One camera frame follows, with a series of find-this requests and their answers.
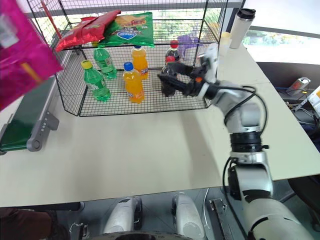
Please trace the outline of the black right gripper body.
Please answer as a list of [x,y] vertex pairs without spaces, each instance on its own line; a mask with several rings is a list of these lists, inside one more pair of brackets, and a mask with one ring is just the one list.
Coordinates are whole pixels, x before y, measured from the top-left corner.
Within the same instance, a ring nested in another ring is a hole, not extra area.
[[190,78],[190,81],[187,83],[186,95],[187,96],[198,96],[201,88],[206,82],[206,73],[207,70],[205,67],[187,67],[187,75]]

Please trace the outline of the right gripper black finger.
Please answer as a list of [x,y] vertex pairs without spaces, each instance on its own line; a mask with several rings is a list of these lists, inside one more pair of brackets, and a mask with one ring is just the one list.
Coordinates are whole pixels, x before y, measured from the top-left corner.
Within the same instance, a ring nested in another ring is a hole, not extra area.
[[184,75],[190,78],[196,78],[195,70],[196,68],[180,62],[169,62],[162,69],[162,76],[176,78],[178,75]]
[[157,76],[162,83],[183,93],[184,96],[193,95],[193,87],[187,83],[178,80],[176,77],[165,74],[158,74]]

